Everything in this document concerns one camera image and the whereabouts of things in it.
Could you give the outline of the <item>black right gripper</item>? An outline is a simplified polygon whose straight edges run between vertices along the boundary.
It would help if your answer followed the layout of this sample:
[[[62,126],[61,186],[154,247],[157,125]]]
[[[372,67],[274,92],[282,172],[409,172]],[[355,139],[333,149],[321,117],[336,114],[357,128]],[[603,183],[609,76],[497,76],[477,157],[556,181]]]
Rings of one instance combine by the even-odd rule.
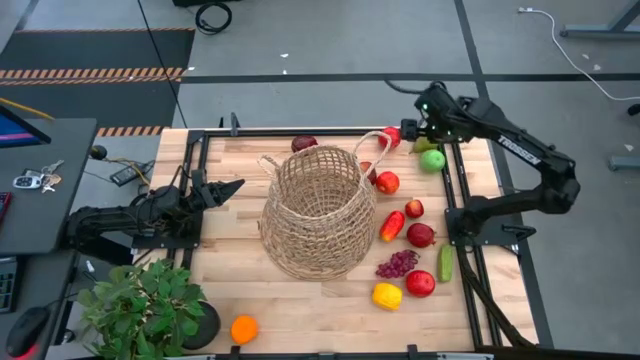
[[[430,84],[416,99],[415,108],[421,115],[422,125],[419,128],[424,135],[436,143],[460,143],[463,134],[457,120],[462,114],[462,101],[453,97],[445,84]],[[415,142],[419,138],[418,121],[401,120],[401,138]]]

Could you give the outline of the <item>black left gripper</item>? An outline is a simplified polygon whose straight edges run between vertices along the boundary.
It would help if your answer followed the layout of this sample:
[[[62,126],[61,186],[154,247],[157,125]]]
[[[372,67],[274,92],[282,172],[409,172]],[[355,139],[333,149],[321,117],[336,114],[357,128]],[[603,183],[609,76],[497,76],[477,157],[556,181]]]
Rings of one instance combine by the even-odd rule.
[[[206,210],[222,206],[244,184],[244,179],[230,182],[207,182],[204,169],[193,170],[191,173],[191,192],[187,197],[187,204],[191,210]]]

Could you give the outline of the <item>bright green apple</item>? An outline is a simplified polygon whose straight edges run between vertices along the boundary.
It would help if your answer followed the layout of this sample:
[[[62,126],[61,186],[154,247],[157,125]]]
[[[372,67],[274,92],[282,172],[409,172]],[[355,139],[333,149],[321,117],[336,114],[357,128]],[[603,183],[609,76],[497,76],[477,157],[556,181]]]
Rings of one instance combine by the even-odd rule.
[[[439,172],[446,165],[446,157],[439,150],[427,150],[420,155],[419,164],[421,169],[425,172]]]

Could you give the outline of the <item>red tomato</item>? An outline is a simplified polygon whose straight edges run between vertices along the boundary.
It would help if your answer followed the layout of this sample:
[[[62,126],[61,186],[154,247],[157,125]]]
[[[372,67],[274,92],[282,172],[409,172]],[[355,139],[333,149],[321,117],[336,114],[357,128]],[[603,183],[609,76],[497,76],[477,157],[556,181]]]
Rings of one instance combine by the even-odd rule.
[[[395,173],[385,171],[377,176],[375,186],[381,193],[391,195],[399,189],[400,180]]]

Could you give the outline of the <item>dark maroon apple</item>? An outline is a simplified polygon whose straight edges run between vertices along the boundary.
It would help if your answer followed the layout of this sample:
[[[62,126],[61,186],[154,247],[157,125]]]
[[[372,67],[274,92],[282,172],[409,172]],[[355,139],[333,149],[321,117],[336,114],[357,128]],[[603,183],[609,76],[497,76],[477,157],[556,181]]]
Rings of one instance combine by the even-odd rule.
[[[291,150],[296,153],[309,147],[316,146],[317,140],[313,136],[300,135],[296,136],[291,142]]]

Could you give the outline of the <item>crimson pomegranate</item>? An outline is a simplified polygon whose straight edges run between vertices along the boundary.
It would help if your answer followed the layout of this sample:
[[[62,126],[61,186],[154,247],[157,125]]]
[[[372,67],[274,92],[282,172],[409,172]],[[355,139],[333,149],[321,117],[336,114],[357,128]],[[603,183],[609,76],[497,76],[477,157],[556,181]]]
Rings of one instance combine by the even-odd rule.
[[[417,248],[426,248],[435,244],[435,232],[426,224],[414,223],[410,225],[406,236],[409,243]]]

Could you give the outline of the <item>open-weave seagrass basket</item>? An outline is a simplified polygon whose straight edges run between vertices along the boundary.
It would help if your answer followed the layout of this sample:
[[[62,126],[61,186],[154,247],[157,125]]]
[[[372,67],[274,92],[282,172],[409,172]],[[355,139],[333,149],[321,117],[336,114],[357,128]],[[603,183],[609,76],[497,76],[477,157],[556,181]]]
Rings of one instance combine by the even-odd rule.
[[[262,245],[284,273],[327,281],[345,275],[366,257],[374,240],[377,195],[368,176],[391,149],[387,145],[367,170],[358,148],[379,130],[363,135],[351,151],[316,145],[279,163],[257,163],[271,180],[260,219]]]

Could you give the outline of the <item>purple grape bunch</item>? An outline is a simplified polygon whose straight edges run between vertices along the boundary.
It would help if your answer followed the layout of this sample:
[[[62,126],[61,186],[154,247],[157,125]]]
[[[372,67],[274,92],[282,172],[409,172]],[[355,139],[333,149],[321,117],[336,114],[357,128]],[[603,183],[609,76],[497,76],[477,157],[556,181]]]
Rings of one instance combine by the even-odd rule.
[[[419,262],[420,255],[413,250],[404,250],[394,253],[390,260],[380,264],[375,274],[385,279],[404,277],[413,271]]]

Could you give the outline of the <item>orange fruit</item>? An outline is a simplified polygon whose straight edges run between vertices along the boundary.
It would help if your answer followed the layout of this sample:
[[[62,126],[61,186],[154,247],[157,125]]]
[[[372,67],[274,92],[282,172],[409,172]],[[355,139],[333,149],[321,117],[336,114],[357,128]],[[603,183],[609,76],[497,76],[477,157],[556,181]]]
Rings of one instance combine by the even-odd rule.
[[[240,315],[235,318],[230,327],[230,335],[237,345],[251,342],[258,334],[258,322],[249,315]]]

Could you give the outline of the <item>green cucumber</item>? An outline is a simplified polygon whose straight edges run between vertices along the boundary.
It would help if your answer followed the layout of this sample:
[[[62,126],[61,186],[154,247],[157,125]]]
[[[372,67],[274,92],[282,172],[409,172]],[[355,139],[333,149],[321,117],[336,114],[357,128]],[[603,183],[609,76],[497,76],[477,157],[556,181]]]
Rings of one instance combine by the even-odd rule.
[[[444,244],[440,247],[438,254],[438,280],[442,283],[449,282],[453,276],[454,247]]]

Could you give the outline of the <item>large red apple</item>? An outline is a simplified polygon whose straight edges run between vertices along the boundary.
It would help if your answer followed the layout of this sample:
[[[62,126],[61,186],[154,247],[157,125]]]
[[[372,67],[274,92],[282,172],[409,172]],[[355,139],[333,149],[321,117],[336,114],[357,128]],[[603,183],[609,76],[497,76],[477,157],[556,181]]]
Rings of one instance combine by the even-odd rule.
[[[414,270],[407,275],[405,285],[412,296],[424,298],[434,292],[436,281],[431,273],[423,270]]]

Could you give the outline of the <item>yellow bell pepper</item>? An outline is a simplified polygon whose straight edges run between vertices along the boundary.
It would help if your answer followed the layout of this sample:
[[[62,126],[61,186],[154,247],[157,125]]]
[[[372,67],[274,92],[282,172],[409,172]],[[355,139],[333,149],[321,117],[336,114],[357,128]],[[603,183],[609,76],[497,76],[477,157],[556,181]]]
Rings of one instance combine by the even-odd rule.
[[[396,311],[400,308],[403,300],[403,291],[398,286],[391,283],[377,283],[372,292],[372,301],[378,307]]]

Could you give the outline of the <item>black power adapter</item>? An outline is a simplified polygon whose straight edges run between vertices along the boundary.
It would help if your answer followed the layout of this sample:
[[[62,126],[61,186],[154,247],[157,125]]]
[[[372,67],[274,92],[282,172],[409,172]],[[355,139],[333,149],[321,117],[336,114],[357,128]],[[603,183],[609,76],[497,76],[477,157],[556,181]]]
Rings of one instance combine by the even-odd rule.
[[[123,169],[111,174],[109,180],[118,187],[122,187],[134,180],[145,178],[152,167],[153,162],[126,165]]]

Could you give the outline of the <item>black plant pot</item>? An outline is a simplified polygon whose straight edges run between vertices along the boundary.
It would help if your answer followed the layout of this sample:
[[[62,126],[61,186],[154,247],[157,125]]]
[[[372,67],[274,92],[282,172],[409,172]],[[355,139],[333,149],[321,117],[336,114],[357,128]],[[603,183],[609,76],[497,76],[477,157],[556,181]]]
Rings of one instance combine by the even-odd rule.
[[[185,338],[182,347],[186,350],[198,350],[211,343],[221,328],[221,319],[216,309],[207,302],[199,302],[204,315],[198,320],[198,331]]]

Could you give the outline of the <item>green leafy plant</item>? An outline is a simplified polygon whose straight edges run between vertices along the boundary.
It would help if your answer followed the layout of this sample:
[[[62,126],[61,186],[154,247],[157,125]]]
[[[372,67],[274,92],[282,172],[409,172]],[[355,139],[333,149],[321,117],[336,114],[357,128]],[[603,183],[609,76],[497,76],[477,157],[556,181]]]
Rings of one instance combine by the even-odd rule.
[[[167,259],[113,268],[107,281],[83,289],[82,320],[96,337],[87,350],[105,360],[163,360],[184,353],[205,316],[201,287]]]

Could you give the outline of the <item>black desk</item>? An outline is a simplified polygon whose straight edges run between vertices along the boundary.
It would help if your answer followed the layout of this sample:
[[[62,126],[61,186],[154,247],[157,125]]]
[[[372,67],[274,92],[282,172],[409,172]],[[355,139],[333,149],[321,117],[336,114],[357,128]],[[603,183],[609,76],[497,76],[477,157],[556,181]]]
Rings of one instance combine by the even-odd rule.
[[[66,296],[77,254],[60,248],[64,225],[97,132],[94,119],[62,119],[36,125],[51,138],[45,145],[0,149],[0,192],[12,192],[0,222],[0,257],[24,256],[15,311],[0,314],[0,360],[44,360]],[[26,169],[40,170],[61,160],[55,191],[19,190],[12,181]],[[27,310],[45,307],[50,316],[34,347],[13,359],[6,352],[10,329]]]

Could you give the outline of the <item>bunch of keys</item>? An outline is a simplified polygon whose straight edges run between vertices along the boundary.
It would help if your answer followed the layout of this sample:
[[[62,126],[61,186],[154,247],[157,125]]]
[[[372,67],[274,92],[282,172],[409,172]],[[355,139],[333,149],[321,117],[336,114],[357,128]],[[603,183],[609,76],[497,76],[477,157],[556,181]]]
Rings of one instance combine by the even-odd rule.
[[[42,193],[55,192],[54,186],[62,181],[62,177],[56,174],[56,170],[63,164],[63,160],[58,160],[57,162],[42,168]]]

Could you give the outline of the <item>black hazard-striped floor mat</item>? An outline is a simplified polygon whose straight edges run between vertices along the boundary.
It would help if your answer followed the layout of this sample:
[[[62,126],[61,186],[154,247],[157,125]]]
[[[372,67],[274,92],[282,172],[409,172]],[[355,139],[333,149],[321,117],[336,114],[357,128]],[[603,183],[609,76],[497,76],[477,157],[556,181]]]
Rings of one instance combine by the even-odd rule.
[[[92,118],[101,137],[181,126],[176,98],[190,28],[22,30],[0,52],[0,97],[54,118]]]

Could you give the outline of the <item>grey car key fob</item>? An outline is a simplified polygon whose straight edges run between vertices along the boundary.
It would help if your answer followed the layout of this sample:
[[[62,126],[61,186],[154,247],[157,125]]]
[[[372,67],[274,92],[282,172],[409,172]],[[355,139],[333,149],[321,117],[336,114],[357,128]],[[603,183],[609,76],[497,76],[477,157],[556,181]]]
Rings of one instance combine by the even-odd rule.
[[[34,190],[42,186],[42,175],[29,173],[13,179],[12,186],[16,189]]]

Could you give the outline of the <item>computer monitor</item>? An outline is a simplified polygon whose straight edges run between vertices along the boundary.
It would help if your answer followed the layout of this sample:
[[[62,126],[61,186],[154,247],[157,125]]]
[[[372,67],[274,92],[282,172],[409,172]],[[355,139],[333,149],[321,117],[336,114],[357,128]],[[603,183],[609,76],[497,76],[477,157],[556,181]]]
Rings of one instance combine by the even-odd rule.
[[[0,148],[49,144],[51,138],[0,105]]]

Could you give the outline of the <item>grey furniture foot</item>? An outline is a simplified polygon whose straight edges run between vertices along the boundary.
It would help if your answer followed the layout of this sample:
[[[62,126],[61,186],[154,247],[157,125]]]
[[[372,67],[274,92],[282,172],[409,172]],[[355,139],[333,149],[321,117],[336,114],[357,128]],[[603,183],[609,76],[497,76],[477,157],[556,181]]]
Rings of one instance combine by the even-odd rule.
[[[611,171],[640,170],[640,156],[611,156],[608,160]]]

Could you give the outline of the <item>black keyboard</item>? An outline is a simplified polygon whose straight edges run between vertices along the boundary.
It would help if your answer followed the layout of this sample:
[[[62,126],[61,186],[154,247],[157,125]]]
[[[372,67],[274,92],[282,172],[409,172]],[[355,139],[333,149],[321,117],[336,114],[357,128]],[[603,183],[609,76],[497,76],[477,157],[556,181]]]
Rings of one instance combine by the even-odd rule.
[[[19,260],[16,257],[0,258],[0,313],[13,311],[18,270]]]

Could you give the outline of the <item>black computer mouse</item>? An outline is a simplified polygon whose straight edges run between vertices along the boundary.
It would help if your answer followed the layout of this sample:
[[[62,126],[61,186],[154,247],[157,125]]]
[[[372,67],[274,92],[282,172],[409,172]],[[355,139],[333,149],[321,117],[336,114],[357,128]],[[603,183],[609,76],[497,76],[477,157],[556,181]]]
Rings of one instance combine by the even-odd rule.
[[[11,358],[27,355],[34,347],[48,322],[50,312],[46,307],[26,310],[14,323],[6,340],[6,352]]]

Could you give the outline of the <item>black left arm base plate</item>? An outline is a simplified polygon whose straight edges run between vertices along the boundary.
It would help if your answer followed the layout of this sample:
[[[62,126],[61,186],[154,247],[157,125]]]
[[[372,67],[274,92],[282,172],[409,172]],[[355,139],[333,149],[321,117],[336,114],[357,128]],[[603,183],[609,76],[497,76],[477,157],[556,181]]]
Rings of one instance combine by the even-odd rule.
[[[133,211],[132,245],[142,249],[195,249],[200,246],[203,212],[184,207],[162,209],[144,200]]]

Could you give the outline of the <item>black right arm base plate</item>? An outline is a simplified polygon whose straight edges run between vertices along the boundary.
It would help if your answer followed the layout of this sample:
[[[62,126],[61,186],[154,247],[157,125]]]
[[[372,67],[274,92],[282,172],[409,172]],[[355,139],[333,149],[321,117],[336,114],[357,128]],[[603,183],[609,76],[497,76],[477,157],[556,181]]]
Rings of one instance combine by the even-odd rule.
[[[537,232],[534,227],[513,224],[506,215],[476,221],[462,208],[446,209],[444,215],[454,246],[517,245]]]

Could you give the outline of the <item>grey desk leg frame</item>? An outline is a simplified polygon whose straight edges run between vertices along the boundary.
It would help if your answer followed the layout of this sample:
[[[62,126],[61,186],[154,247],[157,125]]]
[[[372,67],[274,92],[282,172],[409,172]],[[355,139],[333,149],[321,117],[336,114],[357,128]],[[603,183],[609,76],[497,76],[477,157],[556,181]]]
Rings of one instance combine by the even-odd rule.
[[[604,39],[640,39],[640,25],[631,23],[640,16],[640,0],[632,0],[619,15],[604,25],[565,25],[561,37],[583,37]]]

